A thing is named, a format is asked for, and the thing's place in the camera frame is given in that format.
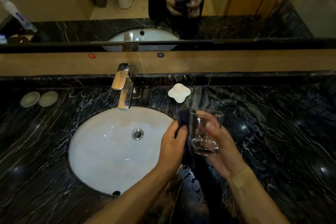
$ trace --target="bandage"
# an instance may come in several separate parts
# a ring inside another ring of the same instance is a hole
[[[241,188],[246,182],[254,177],[253,171],[247,167],[232,177],[232,183],[236,188]]]

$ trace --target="soap dish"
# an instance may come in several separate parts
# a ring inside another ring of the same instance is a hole
[[[168,96],[175,99],[177,103],[182,103],[190,94],[190,89],[181,83],[175,84],[174,87],[168,91]]]

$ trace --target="white bottle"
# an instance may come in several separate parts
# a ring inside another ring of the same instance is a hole
[[[25,18],[23,18],[23,16],[19,13],[14,3],[12,3],[9,0],[0,0],[0,2],[2,3],[3,7],[7,10],[7,12],[12,14],[25,29],[30,29],[34,33],[37,32],[37,28],[33,24],[28,22]]]

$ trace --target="black marble countertop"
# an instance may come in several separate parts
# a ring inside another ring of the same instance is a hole
[[[11,35],[19,24],[11,21],[1,34]],[[115,19],[36,22],[40,43],[94,43],[132,29],[161,28],[183,40],[312,39],[313,35],[296,13],[285,4],[269,18],[260,16],[205,16],[197,19]]]
[[[114,200],[83,184],[67,156],[76,129],[117,106],[112,80],[0,78],[0,223],[83,223]],[[167,95],[176,82],[191,89],[182,104]],[[171,117],[192,106],[223,111],[243,158],[291,223],[336,222],[334,72],[142,75],[135,84],[143,95],[133,106]],[[33,90],[55,90],[59,99],[20,107]],[[200,162],[202,170],[179,170],[143,223],[240,222],[225,181]]]

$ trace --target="mirror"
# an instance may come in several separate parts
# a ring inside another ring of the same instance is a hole
[[[336,0],[0,1],[1,46],[336,37]]]

